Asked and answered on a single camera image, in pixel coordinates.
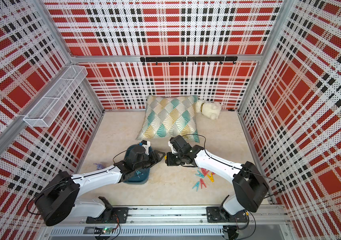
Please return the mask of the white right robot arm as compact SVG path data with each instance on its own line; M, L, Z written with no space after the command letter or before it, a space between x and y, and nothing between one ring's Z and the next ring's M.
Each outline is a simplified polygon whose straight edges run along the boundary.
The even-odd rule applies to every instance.
M232 183L234 194L227 196L220 205L220 211L234 216L241 211L257 212L269 191L265 177L251 163L234 163L218 157L205 147L191 146L182 136L171 138L171 149L167 153L168 166L193 166L210 171Z

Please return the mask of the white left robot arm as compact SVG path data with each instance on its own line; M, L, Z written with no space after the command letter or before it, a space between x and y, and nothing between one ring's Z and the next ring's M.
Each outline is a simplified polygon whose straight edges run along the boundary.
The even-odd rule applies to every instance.
M82 195L107 185L115 185L134 177L138 171L150 169L165 157L164 152L150 151L145 145L135 145L128 155L113 165L85 174L57 174L35 196L34 204L45 225L54 226L67 218L90 217L100 219L108 212L104 197L83 201Z

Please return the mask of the dark teal storage box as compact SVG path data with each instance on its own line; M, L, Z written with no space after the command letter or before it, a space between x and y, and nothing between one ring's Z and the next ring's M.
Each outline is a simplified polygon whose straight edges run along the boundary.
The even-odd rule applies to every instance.
M130 185L143 185L148 181L149 175L150 169L141 169L136 171L130 179L125 180L124 183Z

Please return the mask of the teal clothespin front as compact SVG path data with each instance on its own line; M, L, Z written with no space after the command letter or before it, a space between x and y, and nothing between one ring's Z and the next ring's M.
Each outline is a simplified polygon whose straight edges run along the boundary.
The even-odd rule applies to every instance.
M196 182L192 189L195 189L198 192L198 190L200 189L200 181Z

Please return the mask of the teal clothespin pile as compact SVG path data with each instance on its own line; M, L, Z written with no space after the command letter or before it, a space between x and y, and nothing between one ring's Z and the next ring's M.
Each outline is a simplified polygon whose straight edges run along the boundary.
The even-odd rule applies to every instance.
M200 171L197 171L197 174L195 175L198 176L199 178L204 178L204 174Z

